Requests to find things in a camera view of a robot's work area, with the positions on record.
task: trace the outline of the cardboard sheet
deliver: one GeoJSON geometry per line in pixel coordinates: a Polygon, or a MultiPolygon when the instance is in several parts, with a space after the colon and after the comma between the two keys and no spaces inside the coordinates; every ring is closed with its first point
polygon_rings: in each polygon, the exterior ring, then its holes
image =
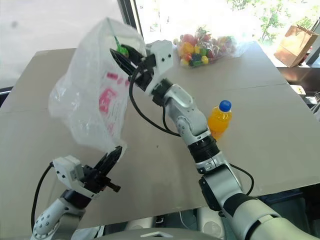
{"type": "MultiPolygon", "coordinates": [[[[224,64],[173,69],[168,76],[195,97],[206,116],[219,101],[232,102],[233,119],[218,146],[231,163],[254,176],[253,196],[320,182],[319,123],[257,45],[247,53],[224,64]]],[[[70,154],[94,165],[104,154],[77,145],[47,110],[49,92],[72,54],[64,49],[35,56],[0,109],[0,191],[5,193],[0,212],[7,216],[0,220],[1,238],[31,234],[34,191],[50,161],[70,154]]],[[[142,112],[161,124],[161,108],[139,89],[134,95],[142,112]]],[[[174,129],[169,119],[168,125],[174,129]]],[[[80,228],[206,205],[198,186],[201,176],[181,139],[147,124],[131,104],[122,136],[128,149],[110,172],[122,188],[119,193],[107,189],[93,201],[80,228]]],[[[246,191],[248,177],[236,174],[246,191]]],[[[64,189],[51,171],[41,187],[36,215],[64,189]]]]}

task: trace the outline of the white bracket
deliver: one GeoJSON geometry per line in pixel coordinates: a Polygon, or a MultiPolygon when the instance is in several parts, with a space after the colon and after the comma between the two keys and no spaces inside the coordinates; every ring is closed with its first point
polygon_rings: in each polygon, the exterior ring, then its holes
{"type": "Polygon", "coordinates": [[[153,68],[153,78],[145,90],[150,95],[155,86],[161,82],[162,75],[174,65],[173,46],[171,41],[158,40],[150,44],[150,53],[154,54],[156,66],[153,68]]]}
{"type": "Polygon", "coordinates": [[[80,181],[84,177],[84,170],[81,162],[69,155],[53,160],[54,169],[60,182],[69,189],[76,191],[90,199],[96,199],[99,194],[93,193],[84,188],[84,183],[80,181]]]}

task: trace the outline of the blue bottle cap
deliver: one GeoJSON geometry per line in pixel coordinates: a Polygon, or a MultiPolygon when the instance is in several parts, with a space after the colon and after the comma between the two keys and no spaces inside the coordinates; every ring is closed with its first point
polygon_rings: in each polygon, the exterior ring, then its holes
{"type": "Polygon", "coordinates": [[[230,109],[231,109],[231,102],[228,101],[228,100],[223,100],[220,102],[219,104],[219,109],[222,111],[222,112],[229,112],[230,109]]]}

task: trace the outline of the brown paper bag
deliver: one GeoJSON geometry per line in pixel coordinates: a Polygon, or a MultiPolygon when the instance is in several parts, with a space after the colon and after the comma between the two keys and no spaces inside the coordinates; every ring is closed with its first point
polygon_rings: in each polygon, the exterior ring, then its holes
{"type": "Polygon", "coordinates": [[[302,26],[291,26],[282,39],[274,56],[288,67],[296,66],[306,55],[318,34],[302,26]]]}

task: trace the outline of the white robotic arm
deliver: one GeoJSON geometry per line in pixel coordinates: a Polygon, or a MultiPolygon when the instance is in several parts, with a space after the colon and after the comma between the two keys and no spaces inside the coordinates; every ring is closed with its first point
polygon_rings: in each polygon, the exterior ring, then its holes
{"type": "MultiPolygon", "coordinates": [[[[130,55],[139,53],[129,46],[130,55]]],[[[207,125],[207,119],[199,111],[193,98],[179,85],[161,78],[173,65],[170,41],[153,43],[147,57],[134,57],[133,63],[140,67],[132,76],[130,84],[136,84],[153,101],[167,109],[180,137],[194,158],[203,196],[214,211],[222,211],[239,240],[315,240],[282,218],[277,212],[257,198],[243,193],[241,185],[230,164],[216,145],[207,125]]],[[[124,69],[124,63],[117,61],[124,69]]]]}
{"type": "Polygon", "coordinates": [[[60,198],[55,200],[36,220],[31,240],[70,240],[86,212],[87,205],[99,197],[106,187],[118,192],[120,186],[107,177],[122,152],[118,146],[106,154],[94,166],[82,166],[72,156],[53,160],[58,179],[67,186],[60,198]]]}

